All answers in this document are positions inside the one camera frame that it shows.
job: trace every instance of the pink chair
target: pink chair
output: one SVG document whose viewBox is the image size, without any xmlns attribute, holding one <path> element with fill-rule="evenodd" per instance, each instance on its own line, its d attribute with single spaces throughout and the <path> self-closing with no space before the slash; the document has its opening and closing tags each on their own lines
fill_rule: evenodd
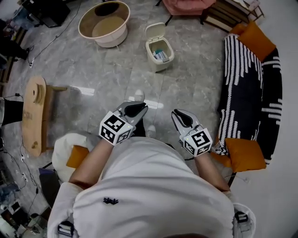
<svg viewBox="0 0 298 238">
<path fill-rule="evenodd" d="M 163 1 L 171 14 L 165 25 L 169 23 L 173 16 L 202 15 L 204 9 L 207 9 L 216 2 L 216 0 L 159 0 L 156 6 L 158 6 L 161 1 Z"/>
</svg>

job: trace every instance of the embroidered logo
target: embroidered logo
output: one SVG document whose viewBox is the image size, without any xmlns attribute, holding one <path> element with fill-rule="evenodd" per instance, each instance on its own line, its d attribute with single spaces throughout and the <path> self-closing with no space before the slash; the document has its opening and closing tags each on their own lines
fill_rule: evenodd
<svg viewBox="0 0 298 238">
<path fill-rule="evenodd" d="M 116 199 L 110 199 L 110 198 L 103 198 L 103 202 L 105 203 L 105 204 L 112 204 L 112 205 L 115 205 L 115 204 L 117 204 L 118 203 L 118 200 L 116 200 Z"/>
</svg>

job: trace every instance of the shoe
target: shoe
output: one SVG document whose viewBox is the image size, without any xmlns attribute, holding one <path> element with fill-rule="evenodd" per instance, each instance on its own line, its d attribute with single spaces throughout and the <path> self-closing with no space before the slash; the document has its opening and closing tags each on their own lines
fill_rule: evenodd
<svg viewBox="0 0 298 238">
<path fill-rule="evenodd" d="M 155 138 L 156 137 L 156 129 L 154 125 L 150 125 L 146 131 L 146 137 Z"/>
<path fill-rule="evenodd" d="M 135 92 L 135 101 L 143 102 L 144 101 L 144 92 L 140 89 Z"/>
</svg>

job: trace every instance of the wooden table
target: wooden table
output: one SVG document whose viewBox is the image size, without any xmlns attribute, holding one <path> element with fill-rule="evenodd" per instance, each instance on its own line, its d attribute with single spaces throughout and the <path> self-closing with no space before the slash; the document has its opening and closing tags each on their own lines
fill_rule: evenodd
<svg viewBox="0 0 298 238">
<path fill-rule="evenodd" d="M 46 84 L 41 76 L 32 77 L 26 87 L 22 134 L 24 147 L 30 154 L 38 157 L 47 147 L 47 124 L 50 114 L 50 101 L 53 91 L 65 91 L 66 87 L 54 87 Z"/>
</svg>

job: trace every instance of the strap buckle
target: strap buckle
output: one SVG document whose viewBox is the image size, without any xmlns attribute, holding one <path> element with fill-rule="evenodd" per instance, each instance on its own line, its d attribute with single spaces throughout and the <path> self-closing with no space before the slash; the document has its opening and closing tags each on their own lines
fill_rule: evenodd
<svg viewBox="0 0 298 238">
<path fill-rule="evenodd" d="M 72 237 L 74 234 L 74 230 L 75 230 L 74 225 L 69 221 L 62 221 L 58 225 L 58 234 L 61 234 L 67 237 Z"/>
</svg>

